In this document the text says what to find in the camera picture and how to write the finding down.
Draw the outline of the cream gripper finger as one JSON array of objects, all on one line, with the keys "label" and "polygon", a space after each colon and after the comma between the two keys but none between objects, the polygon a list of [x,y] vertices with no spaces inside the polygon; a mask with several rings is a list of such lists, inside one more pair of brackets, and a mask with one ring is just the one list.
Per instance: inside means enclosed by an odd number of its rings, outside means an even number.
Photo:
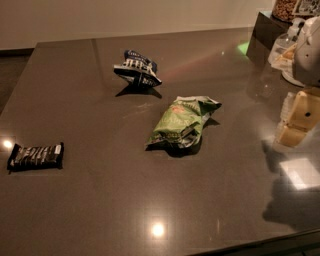
[{"label": "cream gripper finger", "polygon": [[284,99],[281,113],[280,113],[280,118],[282,121],[286,121],[288,119],[288,116],[290,114],[290,111],[292,109],[294,100],[295,100],[296,94],[293,92],[289,92]]},{"label": "cream gripper finger", "polygon": [[289,127],[285,123],[279,123],[275,133],[275,141],[286,147],[296,147],[306,137],[303,130]]}]

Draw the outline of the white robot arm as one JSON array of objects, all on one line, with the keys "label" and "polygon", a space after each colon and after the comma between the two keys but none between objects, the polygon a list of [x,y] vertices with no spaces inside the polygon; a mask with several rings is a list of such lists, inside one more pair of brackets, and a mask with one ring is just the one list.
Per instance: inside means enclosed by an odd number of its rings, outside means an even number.
[{"label": "white robot arm", "polygon": [[293,148],[320,121],[320,17],[308,19],[293,54],[293,78],[304,85],[283,102],[275,142]]}]

